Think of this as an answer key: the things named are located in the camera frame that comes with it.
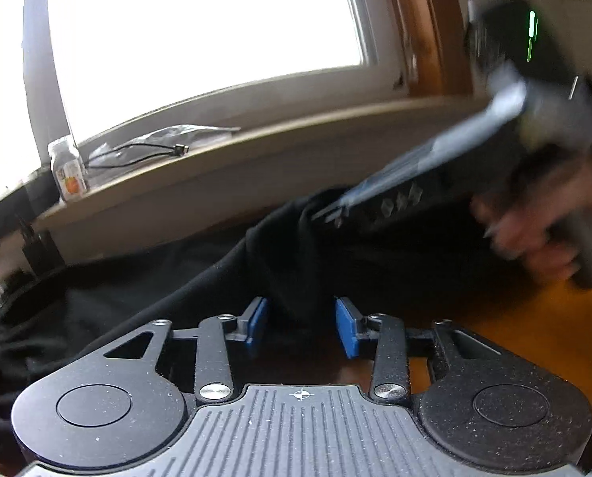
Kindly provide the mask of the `person right hand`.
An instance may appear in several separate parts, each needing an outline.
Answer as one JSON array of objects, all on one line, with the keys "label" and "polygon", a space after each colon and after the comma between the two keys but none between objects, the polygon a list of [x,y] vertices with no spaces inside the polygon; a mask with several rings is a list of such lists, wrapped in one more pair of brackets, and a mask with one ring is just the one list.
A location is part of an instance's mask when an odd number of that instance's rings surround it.
[{"label": "person right hand", "polygon": [[578,247],[551,240],[548,228],[570,212],[585,209],[592,211],[592,155],[553,169],[523,202],[506,211],[485,196],[472,200],[473,214],[487,226],[494,251],[508,260],[519,258],[541,285],[565,281],[578,272]]}]

